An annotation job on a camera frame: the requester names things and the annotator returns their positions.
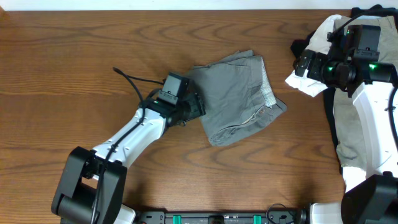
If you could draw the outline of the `dark grey shorts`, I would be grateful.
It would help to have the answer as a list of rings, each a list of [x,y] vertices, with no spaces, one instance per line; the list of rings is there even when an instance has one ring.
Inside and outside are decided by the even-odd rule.
[[[212,146],[256,134],[287,110],[272,91],[263,57],[252,50],[194,66],[185,76],[195,81],[205,104],[200,120]]]

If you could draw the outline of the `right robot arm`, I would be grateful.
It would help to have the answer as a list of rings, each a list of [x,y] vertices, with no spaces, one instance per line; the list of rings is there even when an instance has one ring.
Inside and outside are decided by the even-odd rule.
[[[366,178],[341,202],[314,203],[309,223],[397,223],[397,72],[375,51],[332,55],[304,50],[295,74],[347,92],[356,108],[366,150]]]

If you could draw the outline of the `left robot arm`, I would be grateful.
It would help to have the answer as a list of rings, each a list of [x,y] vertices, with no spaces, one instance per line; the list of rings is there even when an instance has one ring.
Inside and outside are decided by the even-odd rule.
[[[52,213],[66,223],[131,223],[135,212],[122,205],[128,168],[169,127],[204,114],[197,93],[174,96],[160,91],[156,99],[146,98],[132,120],[107,141],[92,150],[72,150],[52,201]]]

